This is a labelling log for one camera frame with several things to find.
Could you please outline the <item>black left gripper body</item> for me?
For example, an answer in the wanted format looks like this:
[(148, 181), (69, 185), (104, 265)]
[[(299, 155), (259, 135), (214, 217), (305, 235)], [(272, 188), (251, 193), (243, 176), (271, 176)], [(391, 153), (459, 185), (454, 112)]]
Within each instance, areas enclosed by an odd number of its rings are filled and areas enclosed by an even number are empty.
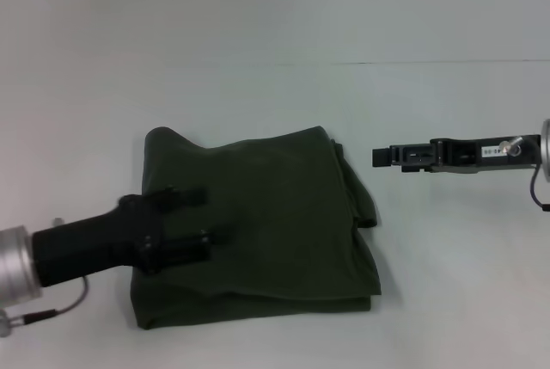
[(32, 257), (43, 287), (119, 266), (154, 274), (162, 240), (158, 197), (130, 194), (110, 212), (35, 232)]

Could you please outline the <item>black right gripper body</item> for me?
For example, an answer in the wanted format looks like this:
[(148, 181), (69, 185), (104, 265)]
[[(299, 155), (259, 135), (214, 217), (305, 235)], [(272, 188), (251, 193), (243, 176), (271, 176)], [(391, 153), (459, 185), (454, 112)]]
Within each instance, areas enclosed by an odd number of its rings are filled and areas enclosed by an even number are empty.
[(541, 136), (458, 140), (436, 138), (433, 173), (476, 174), (484, 171), (530, 169), (541, 161)]

